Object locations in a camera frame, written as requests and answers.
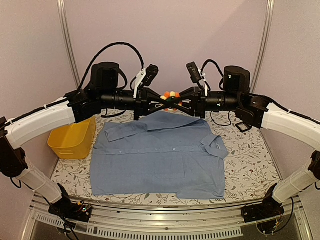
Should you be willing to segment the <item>yellow orange plush flower brooch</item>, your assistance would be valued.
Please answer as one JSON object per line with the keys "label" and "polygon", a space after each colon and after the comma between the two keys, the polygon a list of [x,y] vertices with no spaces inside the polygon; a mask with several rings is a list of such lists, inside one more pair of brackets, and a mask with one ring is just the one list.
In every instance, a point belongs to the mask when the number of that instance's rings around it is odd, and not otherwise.
{"label": "yellow orange plush flower brooch", "polygon": [[[160,99],[164,100],[164,101],[167,101],[167,102],[170,102],[170,101],[175,100],[175,99],[177,99],[179,97],[180,97],[180,93],[179,92],[166,91],[163,95],[160,96]],[[161,108],[163,106],[164,106],[164,104],[162,104],[162,103],[155,104],[155,108],[156,109],[159,109],[159,108]],[[165,108],[164,110],[167,111],[167,112],[175,112],[178,109],[177,108]]]}

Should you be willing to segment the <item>light blue shirt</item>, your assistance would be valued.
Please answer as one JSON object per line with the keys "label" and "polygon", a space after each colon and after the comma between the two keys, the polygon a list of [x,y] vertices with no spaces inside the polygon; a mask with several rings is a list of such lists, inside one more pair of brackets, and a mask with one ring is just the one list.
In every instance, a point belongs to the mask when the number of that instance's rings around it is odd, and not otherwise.
{"label": "light blue shirt", "polygon": [[138,121],[107,122],[93,147],[92,193],[223,199],[227,156],[222,138],[200,118],[159,111]]}

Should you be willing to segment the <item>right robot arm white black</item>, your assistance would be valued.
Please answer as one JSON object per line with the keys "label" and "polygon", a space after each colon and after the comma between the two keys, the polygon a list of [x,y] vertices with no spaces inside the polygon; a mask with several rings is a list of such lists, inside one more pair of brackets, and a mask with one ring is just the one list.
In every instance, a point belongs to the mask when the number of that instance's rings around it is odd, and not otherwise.
{"label": "right robot arm white black", "polygon": [[191,81],[197,84],[182,93],[170,103],[192,117],[204,118],[208,111],[231,111],[248,128],[275,131],[299,140],[314,149],[311,162],[294,172],[285,180],[274,184],[266,193],[262,203],[243,207],[249,216],[254,211],[262,218],[281,213],[283,203],[320,180],[320,122],[303,114],[291,111],[270,97],[250,92],[248,70],[240,66],[226,66],[220,85],[221,91],[205,92],[200,81],[203,72],[194,62],[187,64]]}

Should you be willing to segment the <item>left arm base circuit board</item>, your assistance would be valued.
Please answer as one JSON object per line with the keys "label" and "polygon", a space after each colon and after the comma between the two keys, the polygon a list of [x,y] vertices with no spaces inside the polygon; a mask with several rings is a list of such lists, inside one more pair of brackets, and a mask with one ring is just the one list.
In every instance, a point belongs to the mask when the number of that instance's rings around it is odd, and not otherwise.
{"label": "left arm base circuit board", "polygon": [[50,205],[48,212],[64,219],[88,223],[92,214],[92,206],[85,203],[57,202]]}

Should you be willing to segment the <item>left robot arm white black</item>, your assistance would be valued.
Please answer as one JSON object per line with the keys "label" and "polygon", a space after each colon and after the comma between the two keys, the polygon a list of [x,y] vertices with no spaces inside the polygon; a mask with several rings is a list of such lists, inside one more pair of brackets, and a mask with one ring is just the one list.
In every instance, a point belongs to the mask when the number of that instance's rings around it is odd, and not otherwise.
{"label": "left robot arm white black", "polygon": [[78,124],[101,113],[103,109],[133,110],[134,118],[150,112],[150,98],[160,96],[149,89],[159,73],[151,64],[134,78],[133,90],[119,87],[119,77],[127,78],[115,62],[101,62],[91,67],[89,84],[83,90],[75,90],[53,103],[37,108],[20,117],[0,119],[0,171],[11,180],[17,179],[34,192],[42,195],[49,204],[49,213],[62,219],[87,222],[91,209],[83,202],[73,203],[59,184],[51,181],[40,170],[27,162],[22,145],[59,127]]}

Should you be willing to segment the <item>black display box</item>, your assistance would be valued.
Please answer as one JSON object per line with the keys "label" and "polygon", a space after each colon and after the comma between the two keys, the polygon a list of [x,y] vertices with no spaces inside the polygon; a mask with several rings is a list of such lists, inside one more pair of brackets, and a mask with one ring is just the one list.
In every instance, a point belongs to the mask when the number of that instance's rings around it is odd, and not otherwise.
{"label": "black display box", "polygon": [[235,126],[241,133],[245,133],[252,129],[252,126],[245,122],[239,122]]}

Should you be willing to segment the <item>yellow plastic basket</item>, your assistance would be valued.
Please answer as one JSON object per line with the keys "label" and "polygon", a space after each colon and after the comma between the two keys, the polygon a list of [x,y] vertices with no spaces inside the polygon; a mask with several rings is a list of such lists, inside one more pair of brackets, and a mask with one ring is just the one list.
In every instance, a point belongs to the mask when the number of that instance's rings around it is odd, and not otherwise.
{"label": "yellow plastic basket", "polygon": [[60,159],[81,160],[89,155],[95,132],[96,118],[93,116],[52,130],[47,144]]}

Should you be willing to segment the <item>floral white tablecloth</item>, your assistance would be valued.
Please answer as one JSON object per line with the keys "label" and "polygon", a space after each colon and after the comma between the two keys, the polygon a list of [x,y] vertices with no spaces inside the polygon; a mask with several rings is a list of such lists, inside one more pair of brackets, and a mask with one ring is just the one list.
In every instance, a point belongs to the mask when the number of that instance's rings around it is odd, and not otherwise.
{"label": "floral white tablecloth", "polygon": [[173,193],[93,195],[90,182],[90,154],[85,159],[59,159],[51,180],[64,186],[70,197],[93,200],[97,203],[177,207],[231,204],[262,199],[268,189],[280,181],[281,176],[261,132],[253,128],[241,133],[236,128],[240,120],[233,112],[207,112],[205,119],[212,133],[222,137],[229,152],[224,160],[223,199],[182,199]]}

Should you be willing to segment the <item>right aluminium frame post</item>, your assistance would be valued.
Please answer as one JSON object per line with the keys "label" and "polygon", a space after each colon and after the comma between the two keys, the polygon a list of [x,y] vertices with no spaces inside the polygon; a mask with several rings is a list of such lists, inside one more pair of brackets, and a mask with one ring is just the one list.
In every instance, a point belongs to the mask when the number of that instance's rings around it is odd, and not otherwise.
{"label": "right aluminium frame post", "polygon": [[272,27],[274,6],[275,6],[274,0],[267,1],[265,18],[264,18],[264,25],[263,25],[263,29],[262,29],[262,37],[261,37],[257,60],[255,63],[253,76],[252,76],[252,83],[251,83],[251,92],[252,93],[254,93],[257,88],[259,76],[260,76],[260,73],[262,70],[263,61],[264,61],[264,57],[266,54],[269,36],[270,36],[270,32],[271,32],[271,27]]}

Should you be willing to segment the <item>aluminium frame post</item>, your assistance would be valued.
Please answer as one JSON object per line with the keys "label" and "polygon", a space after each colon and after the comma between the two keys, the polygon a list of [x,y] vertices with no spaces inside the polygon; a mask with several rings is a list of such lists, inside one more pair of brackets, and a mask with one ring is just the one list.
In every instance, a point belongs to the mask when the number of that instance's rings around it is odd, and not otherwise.
{"label": "aluminium frame post", "polygon": [[254,93],[257,88],[259,76],[260,76],[260,73],[262,70],[263,61],[264,61],[264,57],[266,54],[269,36],[270,36],[270,32],[271,32],[271,27],[272,27],[274,6],[275,6],[274,0],[267,1],[265,18],[264,18],[264,25],[263,25],[263,29],[262,29],[262,37],[261,37],[257,60],[255,63],[253,76],[252,76],[252,83],[251,83],[251,92],[252,93]]}
{"label": "aluminium frame post", "polygon": [[65,44],[67,58],[70,64],[71,73],[76,87],[81,83],[76,58],[73,51],[71,34],[68,25],[67,11],[64,0],[57,0],[57,10],[59,14],[59,20],[61,25],[62,36]]}

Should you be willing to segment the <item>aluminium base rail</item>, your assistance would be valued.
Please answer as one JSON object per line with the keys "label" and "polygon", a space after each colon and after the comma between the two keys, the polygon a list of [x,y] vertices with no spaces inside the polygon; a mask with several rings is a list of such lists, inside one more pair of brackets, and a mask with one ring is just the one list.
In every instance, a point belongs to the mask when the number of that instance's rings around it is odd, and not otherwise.
{"label": "aluminium base rail", "polygon": [[203,205],[137,205],[89,200],[88,222],[72,221],[73,229],[49,213],[38,194],[32,198],[23,240],[311,240],[303,205],[294,196],[283,205],[274,233],[260,231],[272,219],[245,222],[241,210],[256,201]]}

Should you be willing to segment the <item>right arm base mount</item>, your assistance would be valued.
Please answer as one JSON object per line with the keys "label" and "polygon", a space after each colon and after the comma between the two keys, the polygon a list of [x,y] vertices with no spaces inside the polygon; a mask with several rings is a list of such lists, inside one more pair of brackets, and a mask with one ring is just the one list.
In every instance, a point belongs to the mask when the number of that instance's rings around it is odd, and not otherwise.
{"label": "right arm base mount", "polygon": [[258,231],[263,235],[272,235],[283,229],[280,227],[280,223],[284,213],[283,205],[272,197],[264,199],[259,204],[249,203],[241,208],[241,216],[245,223],[273,218],[256,224]]}

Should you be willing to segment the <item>left aluminium frame post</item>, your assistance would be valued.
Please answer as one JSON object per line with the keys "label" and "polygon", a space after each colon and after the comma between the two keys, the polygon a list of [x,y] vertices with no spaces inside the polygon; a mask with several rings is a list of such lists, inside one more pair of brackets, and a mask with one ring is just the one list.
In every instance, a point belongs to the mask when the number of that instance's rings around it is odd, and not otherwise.
{"label": "left aluminium frame post", "polygon": [[67,11],[64,0],[57,0],[57,10],[59,14],[59,20],[61,25],[62,36],[65,44],[67,58],[70,64],[71,73],[76,87],[81,83],[76,58],[73,51],[71,34],[68,25]]}

